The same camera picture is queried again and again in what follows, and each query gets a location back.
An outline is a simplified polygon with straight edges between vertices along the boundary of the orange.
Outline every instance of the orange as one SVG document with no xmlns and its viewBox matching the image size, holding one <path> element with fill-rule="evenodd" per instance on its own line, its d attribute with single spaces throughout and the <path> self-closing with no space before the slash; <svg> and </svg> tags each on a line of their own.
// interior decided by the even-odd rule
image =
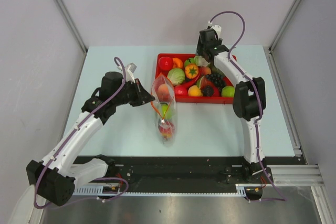
<svg viewBox="0 0 336 224">
<path fill-rule="evenodd" d="M 179 58 L 173 58 L 173 68 L 183 68 L 183 62 Z"/>
<path fill-rule="evenodd" d="M 203 94 L 197 85 L 193 85 L 188 89 L 188 95 L 190 97 L 202 97 Z"/>
</svg>

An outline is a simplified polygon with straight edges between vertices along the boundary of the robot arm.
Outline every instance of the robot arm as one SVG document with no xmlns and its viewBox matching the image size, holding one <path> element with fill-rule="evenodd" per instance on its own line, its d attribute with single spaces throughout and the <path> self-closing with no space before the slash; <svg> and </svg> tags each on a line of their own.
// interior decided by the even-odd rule
<svg viewBox="0 0 336 224">
<path fill-rule="evenodd" d="M 26 170 L 31 185 L 36 185 L 41 176 L 37 188 L 38 195 L 57 206 L 62 206 L 71 198 L 77 187 L 105 175 L 115 176 L 114 160 L 103 155 L 96 156 L 90 162 L 75 168 L 71 168 L 71 165 L 95 132 L 102 128 L 109 117 L 115 113 L 117 106 L 127 103 L 131 106 L 141 106 L 154 100 L 154 97 L 141 86 L 140 81 L 133 77 L 135 69 L 134 64 L 127 65 L 125 77 L 118 72 L 107 72 L 102 78 L 101 87 L 97 88 L 85 102 L 82 112 L 70 131 L 40 162 L 31 161 L 27 165 Z M 123 78 L 126 83 L 120 89 Z M 119 93 L 97 110 L 118 89 L 120 89 Z"/>
<path fill-rule="evenodd" d="M 229 49 L 222 45 L 222 39 L 219 38 L 220 35 L 221 27 L 213 26 L 212 23 L 209 23 L 208 29 L 199 32 L 196 54 L 204 57 L 225 73 L 226 77 L 235 86 L 233 109 L 242 122 L 245 146 L 244 158 L 246 161 L 245 170 L 248 176 L 252 176 L 262 171 L 257 156 L 257 138 L 259 141 L 260 160 L 262 160 L 265 167 L 266 163 L 261 147 L 261 120 L 256 120 L 260 116 L 260 110 L 256 94 L 252 93 L 253 87 L 249 80 L 252 80 L 257 87 L 263 110 L 266 108 L 265 83 L 261 77 L 253 78 L 234 58 L 229 59 Z"/>
</svg>

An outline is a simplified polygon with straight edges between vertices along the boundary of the table surface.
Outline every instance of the table surface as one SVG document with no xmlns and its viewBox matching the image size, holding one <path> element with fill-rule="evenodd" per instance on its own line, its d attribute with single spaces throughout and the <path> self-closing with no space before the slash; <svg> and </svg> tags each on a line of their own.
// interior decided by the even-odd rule
<svg viewBox="0 0 336 224">
<path fill-rule="evenodd" d="M 90 47 L 69 114 L 66 132 L 76 121 L 80 108 L 100 87 L 108 71 L 117 71 L 113 61 L 118 56 L 124 63 L 133 62 L 134 73 L 148 91 L 155 76 L 159 53 L 195 52 L 196 46 L 127 46 Z M 266 156 L 294 156 L 285 119 L 261 45 L 238 46 L 234 50 L 238 62 L 255 77 L 263 77 L 267 106 L 261 123 L 261 140 Z M 240 119 L 232 105 L 177 103 L 177 133 L 167 146 L 158 137 L 155 113 L 150 104 L 133 108 L 117 107 L 105 126 L 98 131 L 80 155 L 109 156 L 242 156 L 244 139 Z"/>
</svg>

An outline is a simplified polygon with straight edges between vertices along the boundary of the plastic bag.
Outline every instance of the plastic bag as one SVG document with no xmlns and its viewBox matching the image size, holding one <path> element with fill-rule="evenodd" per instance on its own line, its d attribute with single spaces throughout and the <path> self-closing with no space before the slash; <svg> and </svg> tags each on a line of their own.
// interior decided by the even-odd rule
<svg viewBox="0 0 336 224">
<path fill-rule="evenodd" d="M 155 127 L 163 143 L 172 143 L 176 132 L 176 102 L 174 85 L 162 73 L 154 80 L 151 102 L 155 110 Z"/>
</svg>

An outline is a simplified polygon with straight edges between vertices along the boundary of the green apple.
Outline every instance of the green apple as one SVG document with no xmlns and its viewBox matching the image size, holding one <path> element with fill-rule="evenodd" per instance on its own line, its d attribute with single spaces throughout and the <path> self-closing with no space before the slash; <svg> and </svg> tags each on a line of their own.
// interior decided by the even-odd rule
<svg viewBox="0 0 336 224">
<path fill-rule="evenodd" d="M 189 58 L 184 62 L 184 67 L 188 66 L 189 64 L 195 64 L 194 58 Z"/>
<path fill-rule="evenodd" d="M 171 109 L 168 105 L 161 105 L 161 110 L 162 116 L 164 116 L 167 120 L 170 120 L 174 115 L 173 109 Z"/>
<path fill-rule="evenodd" d="M 222 97 L 233 97 L 235 95 L 235 88 L 232 86 L 226 86 L 222 88 Z"/>
</svg>

